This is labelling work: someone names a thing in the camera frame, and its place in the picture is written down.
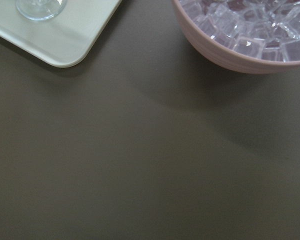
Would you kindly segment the pink bowl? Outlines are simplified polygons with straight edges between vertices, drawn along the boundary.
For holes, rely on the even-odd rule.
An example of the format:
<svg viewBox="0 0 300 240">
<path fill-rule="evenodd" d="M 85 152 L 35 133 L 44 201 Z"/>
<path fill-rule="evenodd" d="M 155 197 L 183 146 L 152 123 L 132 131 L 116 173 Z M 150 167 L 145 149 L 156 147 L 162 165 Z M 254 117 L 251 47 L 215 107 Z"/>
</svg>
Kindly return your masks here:
<svg viewBox="0 0 300 240">
<path fill-rule="evenodd" d="M 178 0 L 171 2 L 176 19 L 188 42 L 212 63 L 244 74 L 273 74 L 299 68 L 300 61 L 269 61 L 237 53 L 211 39 L 190 19 Z"/>
</svg>

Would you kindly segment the clear ice cubes pile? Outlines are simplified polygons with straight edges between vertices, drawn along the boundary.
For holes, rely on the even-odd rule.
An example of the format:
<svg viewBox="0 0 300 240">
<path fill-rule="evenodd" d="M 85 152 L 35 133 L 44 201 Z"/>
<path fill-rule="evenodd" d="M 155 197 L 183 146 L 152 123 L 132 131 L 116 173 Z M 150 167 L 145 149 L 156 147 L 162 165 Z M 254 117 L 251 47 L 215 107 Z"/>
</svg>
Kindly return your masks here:
<svg viewBox="0 0 300 240">
<path fill-rule="evenodd" d="M 211 40 L 239 54 L 300 61 L 300 0 L 181 0 Z"/>
</svg>

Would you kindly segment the cream serving tray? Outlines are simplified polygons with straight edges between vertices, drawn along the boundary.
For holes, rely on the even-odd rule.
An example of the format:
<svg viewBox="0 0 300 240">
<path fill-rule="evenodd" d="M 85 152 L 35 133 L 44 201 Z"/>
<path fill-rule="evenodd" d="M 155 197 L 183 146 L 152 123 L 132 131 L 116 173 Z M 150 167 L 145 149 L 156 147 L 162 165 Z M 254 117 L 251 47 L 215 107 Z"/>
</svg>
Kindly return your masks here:
<svg viewBox="0 0 300 240">
<path fill-rule="evenodd" d="M 69 0 L 49 20 L 22 16 L 14 0 L 0 0 L 0 37 L 57 68 L 78 64 L 120 5 L 119 0 Z"/>
</svg>

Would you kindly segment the clear wine glass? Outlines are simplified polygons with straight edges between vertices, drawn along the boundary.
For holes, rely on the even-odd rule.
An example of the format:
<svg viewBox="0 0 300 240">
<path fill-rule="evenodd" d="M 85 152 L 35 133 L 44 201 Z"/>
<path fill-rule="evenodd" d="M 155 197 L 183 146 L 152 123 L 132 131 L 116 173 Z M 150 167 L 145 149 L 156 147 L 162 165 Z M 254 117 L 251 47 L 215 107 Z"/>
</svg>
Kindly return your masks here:
<svg viewBox="0 0 300 240">
<path fill-rule="evenodd" d="M 25 18 L 45 21 L 59 15 L 67 2 L 67 0 L 16 0 L 15 6 Z"/>
</svg>

